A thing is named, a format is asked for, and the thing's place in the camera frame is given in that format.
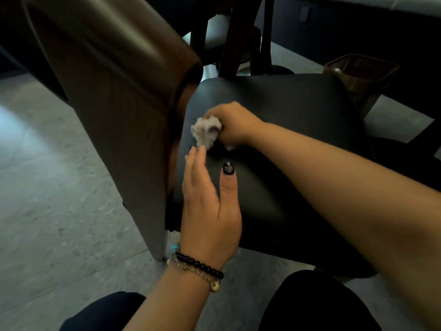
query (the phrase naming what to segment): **floor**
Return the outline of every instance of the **floor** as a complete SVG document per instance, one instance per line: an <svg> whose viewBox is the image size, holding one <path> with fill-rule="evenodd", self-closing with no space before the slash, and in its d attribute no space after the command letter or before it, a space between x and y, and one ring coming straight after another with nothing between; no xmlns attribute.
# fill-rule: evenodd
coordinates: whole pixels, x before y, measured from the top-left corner
<svg viewBox="0 0 441 331"><path fill-rule="evenodd" d="M322 71L280 46L272 49L274 64ZM206 67L204 76L215 69ZM370 134L402 141L431 121L386 97L366 117ZM104 295L151 290L165 265L152 260L69 106L29 75L1 80L0 144L0 329L57 330ZM197 330L256 330L283 279L311 268L239 249ZM347 286L383 330L423 330L380 276Z"/></svg>

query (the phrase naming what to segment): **person's left hand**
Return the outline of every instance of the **person's left hand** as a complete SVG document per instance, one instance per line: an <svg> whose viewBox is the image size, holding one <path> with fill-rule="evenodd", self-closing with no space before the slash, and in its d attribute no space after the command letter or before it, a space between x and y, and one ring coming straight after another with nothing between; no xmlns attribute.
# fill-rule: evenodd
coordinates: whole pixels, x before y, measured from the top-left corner
<svg viewBox="0 0 441 331"><path fill-rule="evenodd" d="M220 198L205 167L206 149L192 147L187 156L184 210L181 224L181 253L220 270L231 258L242 233L234 166L220 170Z"/></svg>

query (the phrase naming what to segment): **black chair seat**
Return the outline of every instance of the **black chair seat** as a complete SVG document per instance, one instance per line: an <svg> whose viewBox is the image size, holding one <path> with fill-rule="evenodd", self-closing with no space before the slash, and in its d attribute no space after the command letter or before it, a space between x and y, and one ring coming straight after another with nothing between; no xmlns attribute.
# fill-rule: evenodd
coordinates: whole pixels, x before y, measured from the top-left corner
<svg viewBox="0 0 441 331"><path fill-rule="evenodd" d="M205 80L187 106L168 229L180 227L184 156L195 145L190 126L209 108L231 101L238 101L263 121L373 158L363 121L337 77L296 74ZM309 263L334 275L367 277L375 273L258 151L244 146L229 152L219 144L210 150L206 166L217 189L220 168L226 161L234 163L239 179L241 247Z"/></svg>

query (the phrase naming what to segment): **bracelet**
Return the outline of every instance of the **bracelet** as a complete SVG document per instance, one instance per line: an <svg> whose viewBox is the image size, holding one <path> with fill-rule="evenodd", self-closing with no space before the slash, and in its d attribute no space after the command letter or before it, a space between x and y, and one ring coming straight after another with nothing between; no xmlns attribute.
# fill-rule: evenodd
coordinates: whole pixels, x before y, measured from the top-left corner
<svg viewBox="0 0 441 331"><path fill-rule="evenodd" d="M177 267L183 271L191 271L199 275L201 278L210 283L211 291L217 292L221 287L221 279L223 279L223 273L210 266L207 266L189 256L176 252L173 257L167 260L167 265L173 262ZM216 280L210 279L207 275L211 275Z"/></svg>

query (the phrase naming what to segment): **person's left arm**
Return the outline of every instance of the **person's left arm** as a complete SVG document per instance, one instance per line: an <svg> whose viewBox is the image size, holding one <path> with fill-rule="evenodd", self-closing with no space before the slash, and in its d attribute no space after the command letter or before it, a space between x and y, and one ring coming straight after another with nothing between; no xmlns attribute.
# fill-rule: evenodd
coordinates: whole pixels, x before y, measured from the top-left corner
<svg viewBox="0 0 441 331"><path fill-rule="evenodd" d="M234 170L233 174L221 171L219 199L205 161L205 147L192 147L182 186L180 252L221 270L234 255L242 233L237 178ZM194 330L209 294L208 281L171 264L124 331Z"/></svg>

